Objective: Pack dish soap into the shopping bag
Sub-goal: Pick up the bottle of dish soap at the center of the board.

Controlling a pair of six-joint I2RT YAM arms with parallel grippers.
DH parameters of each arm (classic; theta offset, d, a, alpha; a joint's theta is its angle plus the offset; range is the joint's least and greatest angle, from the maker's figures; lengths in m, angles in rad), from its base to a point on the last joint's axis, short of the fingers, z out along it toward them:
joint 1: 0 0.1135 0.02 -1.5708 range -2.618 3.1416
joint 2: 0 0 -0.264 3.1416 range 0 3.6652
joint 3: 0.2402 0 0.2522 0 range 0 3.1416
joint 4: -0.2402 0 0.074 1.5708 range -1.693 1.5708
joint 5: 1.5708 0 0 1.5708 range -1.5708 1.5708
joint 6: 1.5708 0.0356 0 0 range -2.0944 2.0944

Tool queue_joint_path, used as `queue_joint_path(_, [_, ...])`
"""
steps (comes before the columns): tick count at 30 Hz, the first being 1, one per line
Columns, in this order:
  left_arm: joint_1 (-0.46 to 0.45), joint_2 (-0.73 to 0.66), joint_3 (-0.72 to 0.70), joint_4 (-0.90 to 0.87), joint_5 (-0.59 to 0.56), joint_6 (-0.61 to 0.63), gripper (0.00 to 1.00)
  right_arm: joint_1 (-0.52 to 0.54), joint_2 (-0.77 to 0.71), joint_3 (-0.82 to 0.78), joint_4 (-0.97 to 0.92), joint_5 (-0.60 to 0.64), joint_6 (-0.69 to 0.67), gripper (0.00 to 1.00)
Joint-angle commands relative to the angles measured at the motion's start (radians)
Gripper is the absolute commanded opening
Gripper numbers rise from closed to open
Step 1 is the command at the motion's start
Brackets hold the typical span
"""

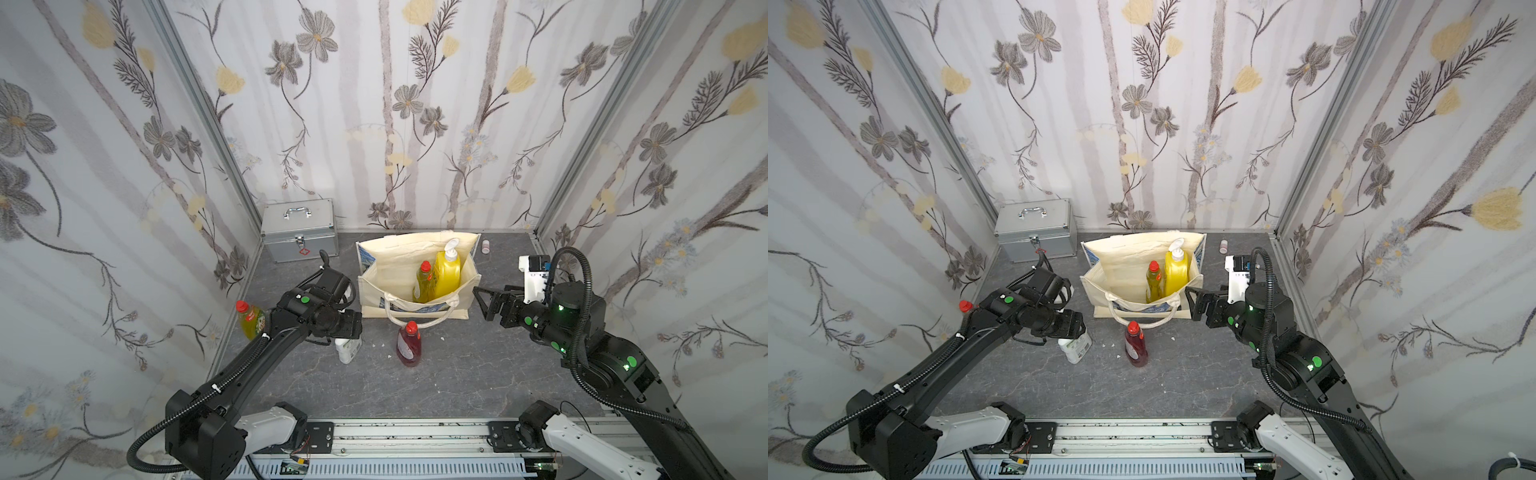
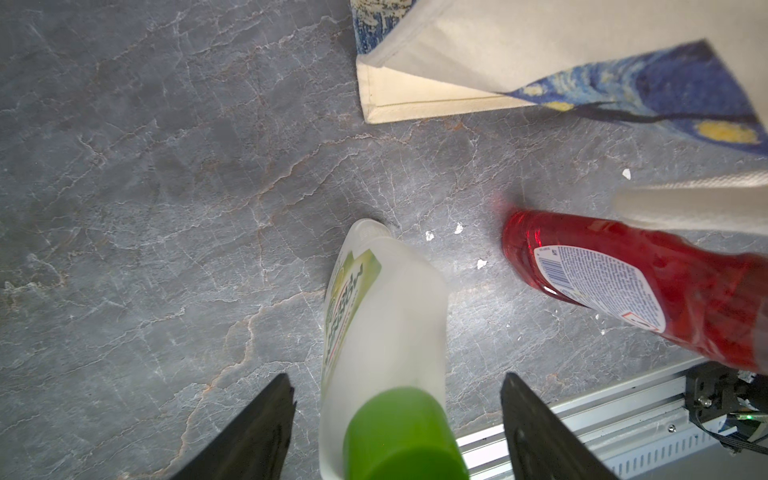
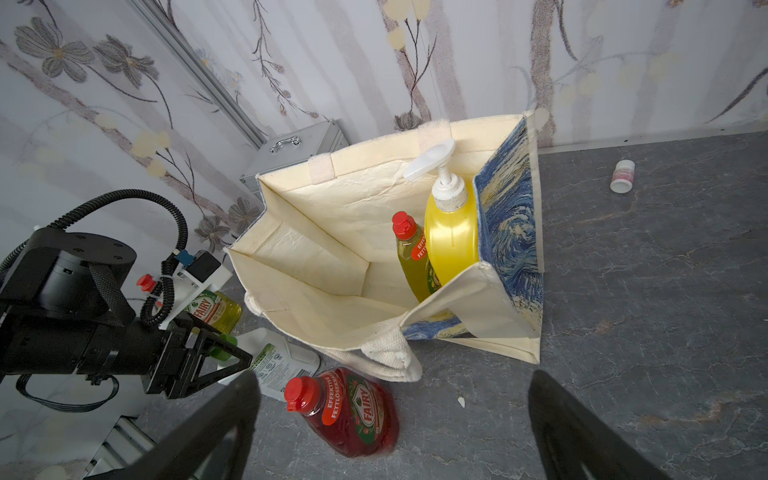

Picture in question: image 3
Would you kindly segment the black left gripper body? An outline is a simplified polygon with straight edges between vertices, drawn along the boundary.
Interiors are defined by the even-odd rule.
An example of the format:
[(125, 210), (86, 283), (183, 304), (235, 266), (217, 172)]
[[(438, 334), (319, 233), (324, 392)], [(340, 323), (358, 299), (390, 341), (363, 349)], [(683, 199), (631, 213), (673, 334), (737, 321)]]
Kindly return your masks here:
[(147, 394), (163, 394), (176, 398), (176, 381), (193, 368), (193, 347), (197, 335), (186, 328), (173, 328), (162, 332), (162, 342), (155, 363), (143, 376)]

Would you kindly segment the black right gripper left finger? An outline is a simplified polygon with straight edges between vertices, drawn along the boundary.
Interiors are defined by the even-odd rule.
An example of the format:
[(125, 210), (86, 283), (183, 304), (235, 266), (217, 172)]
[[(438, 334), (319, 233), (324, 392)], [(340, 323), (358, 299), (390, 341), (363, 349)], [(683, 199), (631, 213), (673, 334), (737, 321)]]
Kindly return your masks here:
[(255, 374), (226, 388), (133, 464), (97, 479), (202, 479), (243, 477), (253, 442), (261, 392)]

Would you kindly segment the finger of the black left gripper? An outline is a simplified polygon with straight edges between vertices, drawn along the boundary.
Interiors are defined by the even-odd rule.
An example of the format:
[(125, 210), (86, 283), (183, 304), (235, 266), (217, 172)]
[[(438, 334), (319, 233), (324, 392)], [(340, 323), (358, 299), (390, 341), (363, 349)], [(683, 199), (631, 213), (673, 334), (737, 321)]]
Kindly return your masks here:
[(233, 336), (200, 322), (195, 323), (193, 332), (197, 335), (193, 347), (195, 374), (235, 375), (250, 367), (253, 356), (239, 347)]
[(176, 381), (176, 398), (189, 397), (220, 380), (238, 374), (246, 368), (247, 365), (245, 363), (239, 363), (201, 375), (200, 370), (197, 367), (193, 367), (191, 370), (184, 372), (181, 378)]

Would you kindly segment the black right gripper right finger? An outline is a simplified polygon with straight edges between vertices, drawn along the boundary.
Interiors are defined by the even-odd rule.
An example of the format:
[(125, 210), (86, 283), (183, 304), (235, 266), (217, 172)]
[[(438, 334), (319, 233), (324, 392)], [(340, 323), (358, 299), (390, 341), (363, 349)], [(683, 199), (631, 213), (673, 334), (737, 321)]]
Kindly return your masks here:
[(543, 370), (532, 375), (528, 412), (549, 479), (668, 477)]

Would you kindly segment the white bottle green cap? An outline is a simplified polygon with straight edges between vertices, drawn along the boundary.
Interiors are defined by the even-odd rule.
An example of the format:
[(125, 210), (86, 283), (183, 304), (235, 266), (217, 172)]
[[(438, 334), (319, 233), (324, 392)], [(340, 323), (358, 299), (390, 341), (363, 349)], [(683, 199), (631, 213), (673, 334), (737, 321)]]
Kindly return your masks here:
[(225, 334), (224, 339), (252, 355), (247, 370), (256, 374), (261, 394), (280, 402), (285, 401), (284, 390), (291, 379), (314, 376), (321, 366), (317, 353), (266, 328), (239, 336)]

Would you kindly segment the cream canvas shopping bag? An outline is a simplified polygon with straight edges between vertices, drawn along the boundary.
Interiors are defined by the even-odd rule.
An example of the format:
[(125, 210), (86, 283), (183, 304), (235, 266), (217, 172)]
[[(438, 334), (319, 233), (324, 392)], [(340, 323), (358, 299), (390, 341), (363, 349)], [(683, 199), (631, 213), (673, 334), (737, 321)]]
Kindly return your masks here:
[[(423, 302), (397, 258), (392, 217), (422, 218), (433, 179), (408, 165), (454, 140), (450, 167), (475, 191), (478, 261)], [(264, 212), (229, 248), (248, 308), (363, 374), (416, 382), (415, 329), (456, 319), (461, 344), (540, 360), (543, 222), (531, 112), (433, 121), (257, 177)]]

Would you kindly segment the yellow-green bottle red cap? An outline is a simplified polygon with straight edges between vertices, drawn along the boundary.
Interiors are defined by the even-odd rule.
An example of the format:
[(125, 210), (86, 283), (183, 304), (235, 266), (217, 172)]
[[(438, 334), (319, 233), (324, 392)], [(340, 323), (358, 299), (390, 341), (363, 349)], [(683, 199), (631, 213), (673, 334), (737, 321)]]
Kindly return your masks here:
[(397, 255), (407, 283), (419, 302), (437, 292), (442, 284), (429, 260), (424, 229), (404, 211), (392, 217)]

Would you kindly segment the large yellow pump soap bottle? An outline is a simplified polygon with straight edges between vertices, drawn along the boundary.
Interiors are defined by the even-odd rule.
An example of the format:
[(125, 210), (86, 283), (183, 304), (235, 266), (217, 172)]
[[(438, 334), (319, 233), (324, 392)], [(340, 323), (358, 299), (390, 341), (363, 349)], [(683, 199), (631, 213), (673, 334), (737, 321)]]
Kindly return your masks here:
[(479, 223), (472, 182), (452, 172), (456, 142), (449, 138), (410, 162), (404, 178), (437, 173), (427, 201), (424, 231), (430, 262), (445, 285), (479, 261)]

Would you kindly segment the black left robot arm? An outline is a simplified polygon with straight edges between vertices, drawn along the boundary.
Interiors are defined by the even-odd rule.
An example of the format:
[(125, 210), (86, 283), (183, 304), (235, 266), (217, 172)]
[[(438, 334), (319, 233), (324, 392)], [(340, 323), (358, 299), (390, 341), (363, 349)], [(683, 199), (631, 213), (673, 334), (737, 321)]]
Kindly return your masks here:
[[(71, 231), (97, 210), (141, 199), (167, 210), (177, 226), (161, 277), (135, 311), (122, 285), (135, 260), (126, 244), (102, 235)], [(104, 380), (117, 392), (119, 379), (140, 378), (148, 394), (188, 397), (249, 368), (252, 356), (186, 311), (174, 312), (172, 275), (186, 251), (183, 213), (166, 198), (122, 189), (89, 200), (36, 230), (1, 264), (1, 374), (17, 391), (33, 396), (34, 375), (83, 375)]]

